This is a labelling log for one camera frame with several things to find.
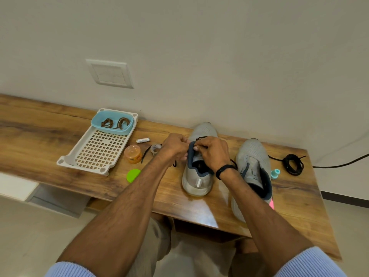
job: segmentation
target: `person's left hand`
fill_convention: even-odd
[[[171,133],[164,140],[160,154],[175,160],[186,160],[190,140],[182,134]]]

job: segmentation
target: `floor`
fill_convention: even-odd
[[[325,200],[341,250],[339,266],[350,277],[369,272],[369,209]],[[0,198],[2,277],[40,277],[72,238],[94,217],[79,219]],[[186,235],[173,235],[169,255],[157,263],[155,277],[227,276],[233,249]]]

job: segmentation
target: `dark baseboard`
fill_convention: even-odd
[[[341,195],[341,194],[333,194],[331,192],[326,192],[326,191],[321,191],[321,194],[322,194],[322,197],[327,200],[369,208],[369,200],[356,198],[356,197],[350,197],[350,196]]]

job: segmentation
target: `pink object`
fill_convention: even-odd
[[[269,206],[274,210],[274,202],[273,199],[271,200],[271,202],[269,203]]]

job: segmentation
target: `bracelet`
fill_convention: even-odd
[[[232,164],[226,164],[224,166],[222,166],[221,168],[218,169],[218,171],[215,173],[215,176],[220,180],[220,173],[223,172],[224,170],[228,169],[228,168],[233,168],[237,170],[237,164],[236,167],[234,167]]]

